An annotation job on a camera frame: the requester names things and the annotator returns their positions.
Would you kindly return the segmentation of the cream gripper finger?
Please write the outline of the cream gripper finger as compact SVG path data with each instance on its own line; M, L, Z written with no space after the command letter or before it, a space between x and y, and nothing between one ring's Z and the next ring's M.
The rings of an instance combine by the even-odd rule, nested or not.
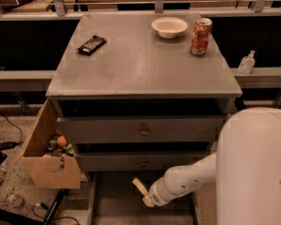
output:
M139 192L143 196L146 196L148 194L147 188L144 186L144 184L138 178L134 178L132 180L132 184L139 190Z
M148 195L144 196L142 198L142 201L144 202L144 204L148 207L154 207L155 204L151 201L150 197Z

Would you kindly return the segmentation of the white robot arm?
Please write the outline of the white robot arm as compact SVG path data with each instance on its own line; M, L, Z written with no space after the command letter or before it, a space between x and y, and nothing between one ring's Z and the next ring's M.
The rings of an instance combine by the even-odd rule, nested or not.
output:
M250 108L222 127L217 149L191 165L169 168L146 188L149 206L163 206L205 182L216 186L217 225L281 225L281 109Z

